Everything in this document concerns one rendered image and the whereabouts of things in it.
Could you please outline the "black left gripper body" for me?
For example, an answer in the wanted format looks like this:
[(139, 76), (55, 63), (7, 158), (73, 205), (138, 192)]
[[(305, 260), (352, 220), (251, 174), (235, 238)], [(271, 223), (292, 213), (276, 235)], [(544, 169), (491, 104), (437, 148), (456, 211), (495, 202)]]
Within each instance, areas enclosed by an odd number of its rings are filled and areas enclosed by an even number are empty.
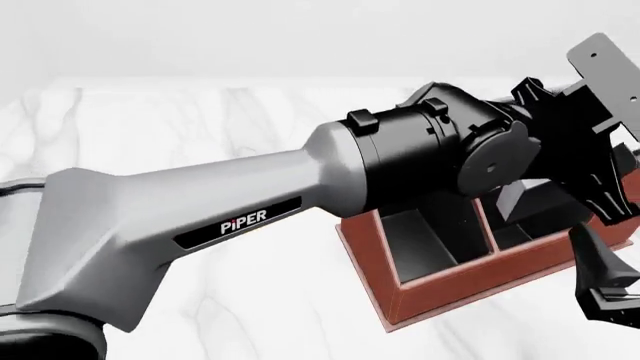
[(570, 95), (554, 94), (540, 80), (527, 77), (511, 94), (527, 112), (529, 135), (541, 143), (526, 176), (552, 180), (603, 224), (640, 216), (640, 206), (625, 194), (611, 146), (610, 134), (617, 126), (593, 130), (612, 119), (613, 113), (588, 86)]

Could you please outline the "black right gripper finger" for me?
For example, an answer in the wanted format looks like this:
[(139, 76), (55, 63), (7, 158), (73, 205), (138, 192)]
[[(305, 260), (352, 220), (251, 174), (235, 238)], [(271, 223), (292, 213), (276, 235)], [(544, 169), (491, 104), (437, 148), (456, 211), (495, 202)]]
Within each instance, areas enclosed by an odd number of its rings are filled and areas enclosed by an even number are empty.
[(569, 231), (576, 262), (576, 295), (603, 290), (605, 296), (627, 296), (633, 284), (633, 268), (609, 248), (588, 224)]

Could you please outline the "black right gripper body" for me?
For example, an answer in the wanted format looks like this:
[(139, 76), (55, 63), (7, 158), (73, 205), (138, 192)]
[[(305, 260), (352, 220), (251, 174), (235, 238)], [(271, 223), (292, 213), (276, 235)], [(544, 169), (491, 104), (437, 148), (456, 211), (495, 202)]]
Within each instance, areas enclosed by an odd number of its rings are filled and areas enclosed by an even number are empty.
[(590, 288), (576, 292), (576, 299), (588, 320), (608, 323), (640, 323), (640, 296), (624, 288)]

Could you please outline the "red-brown desk caddy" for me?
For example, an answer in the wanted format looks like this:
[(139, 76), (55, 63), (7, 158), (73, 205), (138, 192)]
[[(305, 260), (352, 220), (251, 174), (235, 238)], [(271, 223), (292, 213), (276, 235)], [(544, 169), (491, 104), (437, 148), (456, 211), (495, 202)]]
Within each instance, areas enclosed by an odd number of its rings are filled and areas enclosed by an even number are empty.
[(387, 332), (573, 266), (568, 230), (586, 222), (613, 249), (640, 218), (607, 227), (546, 181), (476, 200), (439, 192), (341, 221), (339, 236)]

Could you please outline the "flat plate on black stalk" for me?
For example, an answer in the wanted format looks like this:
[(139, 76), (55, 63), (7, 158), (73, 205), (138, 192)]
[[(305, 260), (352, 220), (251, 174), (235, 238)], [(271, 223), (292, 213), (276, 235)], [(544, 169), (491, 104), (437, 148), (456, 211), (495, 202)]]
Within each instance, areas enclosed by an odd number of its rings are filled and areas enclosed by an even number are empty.
[(591, 104), (591, 130), (600, 134), (624, 125), (640, 142), (640, 68), (602, 32), (569, 50), (567, 60), (582, 80), (564, 95)]

